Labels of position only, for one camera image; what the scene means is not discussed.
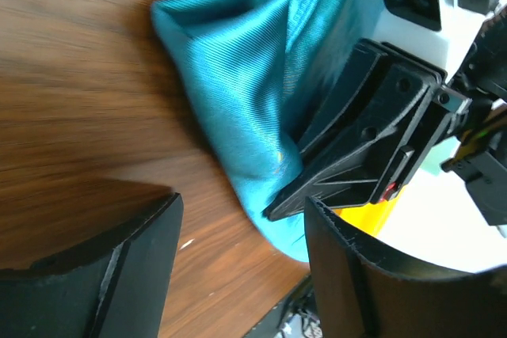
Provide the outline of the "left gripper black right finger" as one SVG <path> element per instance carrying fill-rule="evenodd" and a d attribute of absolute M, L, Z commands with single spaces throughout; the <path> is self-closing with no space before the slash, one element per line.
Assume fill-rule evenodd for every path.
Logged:
<path fill-rule="evenodd" d="M 407 255 L 324 203 L 304 208 L 325 337 L 504 337 L 506 268 L 467 273 Z"/>

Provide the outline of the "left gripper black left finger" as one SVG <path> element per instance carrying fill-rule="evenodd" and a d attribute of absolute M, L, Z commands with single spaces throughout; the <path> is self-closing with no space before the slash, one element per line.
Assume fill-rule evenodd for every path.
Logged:
<path fill-rule="evenodd" d="M 1 272 L 3 337 L 156 337 L 183 200 L 139 215 L 25 270 Z"/>

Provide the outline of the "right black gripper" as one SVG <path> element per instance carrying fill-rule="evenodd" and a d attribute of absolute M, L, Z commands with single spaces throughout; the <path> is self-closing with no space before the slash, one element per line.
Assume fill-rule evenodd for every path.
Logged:
<path fill-rule="evenodd" d="M 336 208 L 393 199 L 460 123 L 469 96 L 440 87 L 437 70 L 390 62 L 385 45 L 356 43 L 298 143 L 304 169 L 265 208 L 269 220 L 301 212 L 308 196 Z"/>

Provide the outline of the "teal cloth napkin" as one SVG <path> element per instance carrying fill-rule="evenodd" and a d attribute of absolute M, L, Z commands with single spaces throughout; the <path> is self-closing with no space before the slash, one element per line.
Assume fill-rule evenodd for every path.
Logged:
<path fill-rule="evenodd" d="M 154 30 L 247 217 L 307 262 L 302 215 L 263 210 L 303 170 L 297 141 L 381 0 L 156 0 Z"/>

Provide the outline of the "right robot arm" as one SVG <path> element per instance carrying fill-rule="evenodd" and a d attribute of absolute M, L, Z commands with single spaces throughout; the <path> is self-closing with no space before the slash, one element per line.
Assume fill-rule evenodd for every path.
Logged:
<path fill-rule="evenodd" d="M 392 200 L 429 151 L 456 137 L 455 173 L 492 226 L 506 222 L 506 14 L 486 21 L 449 83 L 388 43 L 359 40 L 299 141 L 304 168 L 264 209 L 277 221 L 314 197 L 332 209 Z"/>

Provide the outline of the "yellow plastic tray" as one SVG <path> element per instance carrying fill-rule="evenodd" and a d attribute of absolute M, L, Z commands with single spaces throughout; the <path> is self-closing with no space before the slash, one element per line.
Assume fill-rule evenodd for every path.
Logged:
<path fill-rule="evenodd" d="M 396 196 L 390 199 L 382 199 L 378 203 L 369 203 L 361 207 L 346 209 L 333 208 L 332 211 L 357 229 L 373 237 L 377 237 L 404 191 L 405 189 L 403 188 Z"/>

